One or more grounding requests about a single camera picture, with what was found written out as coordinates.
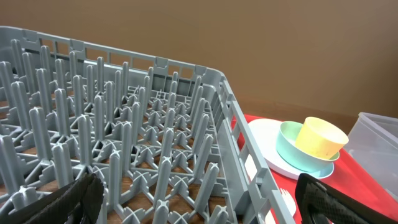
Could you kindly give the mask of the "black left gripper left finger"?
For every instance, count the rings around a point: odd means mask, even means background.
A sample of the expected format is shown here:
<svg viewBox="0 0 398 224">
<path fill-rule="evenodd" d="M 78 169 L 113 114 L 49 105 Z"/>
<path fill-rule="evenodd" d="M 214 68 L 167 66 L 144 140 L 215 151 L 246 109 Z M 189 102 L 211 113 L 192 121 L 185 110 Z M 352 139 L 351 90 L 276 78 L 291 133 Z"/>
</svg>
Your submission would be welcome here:
<svg viewBox="0 0 398 224">
<path fill-rule="evenodd" d="M 1 223 L 96 223 L 103 204 L 104 187 L 96 174 L 76 181 L 12 213 Z"/>
</svg>

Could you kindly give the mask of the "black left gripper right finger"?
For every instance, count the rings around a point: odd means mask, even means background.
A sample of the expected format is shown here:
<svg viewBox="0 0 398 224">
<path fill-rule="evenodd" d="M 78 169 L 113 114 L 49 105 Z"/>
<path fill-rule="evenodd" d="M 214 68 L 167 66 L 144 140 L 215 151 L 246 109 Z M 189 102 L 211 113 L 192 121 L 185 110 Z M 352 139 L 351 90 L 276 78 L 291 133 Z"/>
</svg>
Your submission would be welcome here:
<svg viewBox="0 0 398 224">
<path fill-rule="evenodd" d="M 397 224 L 306 173 L 298 177 L 295 199 L 303 224 Z"/>
</svg>

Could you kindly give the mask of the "white plastic fork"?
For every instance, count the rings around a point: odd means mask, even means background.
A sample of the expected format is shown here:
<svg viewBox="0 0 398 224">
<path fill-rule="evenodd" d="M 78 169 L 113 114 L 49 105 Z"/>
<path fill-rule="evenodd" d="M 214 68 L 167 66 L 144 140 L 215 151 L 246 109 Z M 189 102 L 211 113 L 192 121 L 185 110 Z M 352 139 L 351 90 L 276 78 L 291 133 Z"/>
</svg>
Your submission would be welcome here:
<svg viewBox="0 0 398 224">
<path fill-rule="evenodd" d="M 285 189 L 280 188 L 280 192 L 282 194 L 282 198 L 289 209 L 289 212 L 292 216 L 295 215 L 296 205 L 293 196 Z M 271 211 L 269 211 L 265 217 L 265 224 L 275 224 L 275 220 Z"/>
</svg>

